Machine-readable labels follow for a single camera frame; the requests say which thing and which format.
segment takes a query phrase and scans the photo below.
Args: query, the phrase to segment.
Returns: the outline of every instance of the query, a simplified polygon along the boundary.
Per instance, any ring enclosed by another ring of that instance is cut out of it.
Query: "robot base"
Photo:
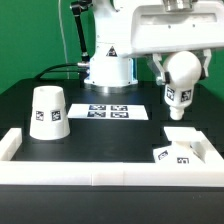
[[[99,86],[91,83],[90,80],[86,79],[84,82],[84,87],[86,89],[91,89],[100,93],[126,93],[129,91],[135,91],[138,88],[138,81],[129,84],[127,86]]]

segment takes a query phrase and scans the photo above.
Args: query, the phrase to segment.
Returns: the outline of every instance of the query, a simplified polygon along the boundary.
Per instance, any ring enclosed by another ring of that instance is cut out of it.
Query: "green wall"
[[[0,93],[23,78],[31,78],[52,65],[65,62],[58,18],[58,0],[1,1],[0,7]],[[80,49],[71,0],[61,0],[68,61],[80,61]],[[94,53],[94,20],[91,12],[83,16],[90,55]],[[201,82],[224,99],[224,51],[214,52],[210,78]],[[139,80],[151,80],[144,59],[138,60]]]

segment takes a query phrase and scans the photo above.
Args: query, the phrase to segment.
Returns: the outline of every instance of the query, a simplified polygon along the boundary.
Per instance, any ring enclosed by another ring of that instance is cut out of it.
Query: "cable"
[[[62,43],[63,43],[63,48],[64,48],[65,62],[66,62],[66,64],[68,64],[68,52],[67,52],[67,46],[66,46],[66,41],[65,41],[64,26],[63,26],[62,13],[61,13],[61,0],[58,0],[58,17],[59,17]],[[68,79],[70,78],[69,72],[67,72],[67,78]]]
[[[36,75],[34,78],[35,79],[40,79],[45,73],[49,73],[49,72],[60,72],[60,71],[53,71],[54,69],[57,69],[57,68],[65,68],[65,67],[74,67],[74,66],[78,66],[77,63],[67,63],[67,64],[60,64],[60,65],[54,65],[54,66],[51,66],[47,69],[45,69],[44,71],[42,71],[41,73],[39,73],[38,75]]]
[[[67,72],[67,71],[69,71],[69,72],[80,72],[80,70],[53,70],[53,71],[47,71],[47,72],[45,72],[45,74],[47,74],[47,73],[54,73],[54,72],[64,73],[64,72]]]

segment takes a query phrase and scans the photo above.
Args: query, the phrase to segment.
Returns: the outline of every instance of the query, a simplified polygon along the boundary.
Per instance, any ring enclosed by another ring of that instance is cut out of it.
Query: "white cup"
[[[70,133],[61,87],[36,87],[33,91],[32,106],[30,136],[40,140],[55,140]]]

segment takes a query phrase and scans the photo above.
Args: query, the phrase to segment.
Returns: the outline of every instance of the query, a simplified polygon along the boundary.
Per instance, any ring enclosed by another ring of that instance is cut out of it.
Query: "black surface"
[[[145,105],[148,121],[70,120],[71,134],[57,141],[29,136],[33,88],[64,88],[72,103]],[[141,83],[138,91],[100,94],[79,88],[76,80],[26,79],[0,95],[0,136],[22,127],[17,161],[153,162],[152,149],[168,145],[164,126],[203,131],[223,155],[224,103],[197,85],[193,104],[179,121],[169,119],[163,88]],[[0,186],[0,223],[223,223],[223,188]]]

